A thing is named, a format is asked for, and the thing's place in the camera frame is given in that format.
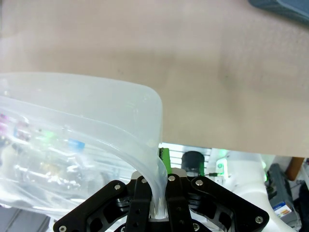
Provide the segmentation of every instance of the silver screw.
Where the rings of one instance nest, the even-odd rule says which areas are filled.
[[[258,223],[258,224],[261,224],[263,222],[263,218],[261,216],[257,216],[255,218],[255,222]]]
[[[114,188],[115,188],[116,190],[118,190],[118,189],[120,189],[120,187],[121,187],[120,185],[115,185]]]
[[[195,183],[196,183],[197,186],[203,185],[203,181],[201,181],[201,180],[197,180]]]
[[[194,231],[198,231],[199,230],[199,225],[196,224],[196,223],[193,223],[193,228],[194,228]]]
[[[176,178],[175,178],[173,175],[170,175],[170,176],[168,177],[168,179],[169,179],[169,181],[174,181]]]
[[[66,226],[60,226],[59,227],[59,232],[66,232],[67,231],[67,227]]]

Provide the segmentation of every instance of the table surface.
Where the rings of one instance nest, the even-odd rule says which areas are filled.
[[[0,72],[156,90],[163,140],[309,157],[309,29],[246,0],[2,0]]]

